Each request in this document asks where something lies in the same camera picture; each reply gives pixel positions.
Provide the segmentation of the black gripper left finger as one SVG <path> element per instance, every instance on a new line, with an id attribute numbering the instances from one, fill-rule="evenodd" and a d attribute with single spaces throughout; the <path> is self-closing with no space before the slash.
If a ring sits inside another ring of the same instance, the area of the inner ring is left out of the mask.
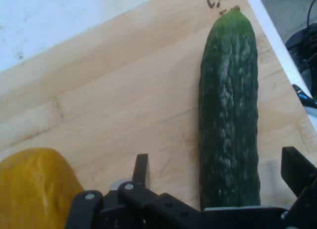
<path id="1" fill-rule="evenodd" d="M 148 154 L 136 158 L 131 180 L 102 195 L 97 190 L 77 194 L 66 220 L 67 229 L 197 229 L 199 211 L 146 187 Z"/>

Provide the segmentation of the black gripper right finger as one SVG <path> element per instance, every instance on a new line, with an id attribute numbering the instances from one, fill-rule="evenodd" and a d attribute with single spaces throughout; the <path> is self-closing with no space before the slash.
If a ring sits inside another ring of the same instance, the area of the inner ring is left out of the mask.
<path id="1" fill-rule="evenodd" d="M 317 168 L 295 147 L 282 148 L 281 176 L 297 197 L 281 217 L 287 227 L 317 227 Z"/>

